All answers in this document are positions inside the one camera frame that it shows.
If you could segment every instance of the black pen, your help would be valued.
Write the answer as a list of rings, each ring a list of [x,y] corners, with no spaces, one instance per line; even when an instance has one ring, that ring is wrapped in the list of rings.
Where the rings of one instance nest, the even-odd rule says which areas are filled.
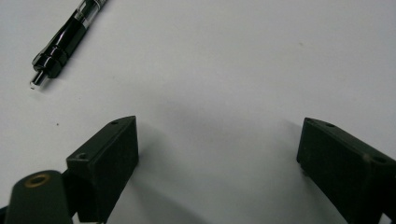
[[[61,73],[105,2],[106,0],[83,0],[61,30],[35,56],[32,64],[37,74],[30,82],[33,90],[46,78],[56,78]]]

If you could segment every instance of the pen tip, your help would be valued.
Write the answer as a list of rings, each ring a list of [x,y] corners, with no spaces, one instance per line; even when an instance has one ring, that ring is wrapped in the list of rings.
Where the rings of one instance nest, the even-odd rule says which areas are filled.
[[[36,88],[38,88],[44,81],[44,79],[46,79],[46,77],[47,74],[44,73],[44,71],[38,71],[35,77],[30,82],[30,89],[35,90]]]

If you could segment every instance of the pen grip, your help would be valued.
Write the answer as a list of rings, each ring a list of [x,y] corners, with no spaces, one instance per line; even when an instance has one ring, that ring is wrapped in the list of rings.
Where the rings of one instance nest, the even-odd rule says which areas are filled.
[[[87,32],[84,25],[75,19],[75,13],[32,62],[36,71],[44,71],[49,78],[55,78],[60,74]]]

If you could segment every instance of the brass insert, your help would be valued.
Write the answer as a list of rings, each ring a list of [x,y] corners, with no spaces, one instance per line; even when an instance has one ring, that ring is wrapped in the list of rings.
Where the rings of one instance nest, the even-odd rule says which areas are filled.
[[[50,180],[50,176],[48,174],[39,174],[31,176],[26,182],[24,186],[28,189],[37,188]]]

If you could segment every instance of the screw hole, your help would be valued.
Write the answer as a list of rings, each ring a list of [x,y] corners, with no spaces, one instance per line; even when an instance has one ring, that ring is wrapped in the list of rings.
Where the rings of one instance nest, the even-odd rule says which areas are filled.
[[[25,183],[26,188],[36,188],[38,186],[41,186],[45,184],[47,181],[49,181],[50,176],[47,174],[41,174],[41,175],[35,175],[30,177]]]
[[[85,159],[87,159],[87,153],[79,153],[79,154],[76,156],[76,158],[77,158],[77,159],[81,159],[81,160],[85,160]]]
[[[382,157],[374,157],[373,159],[374,159],[375,161],[378,161],[378,162],[381,162],[381,163],[387,162],[387,160],[385,160],[385,159],[382,158]]]

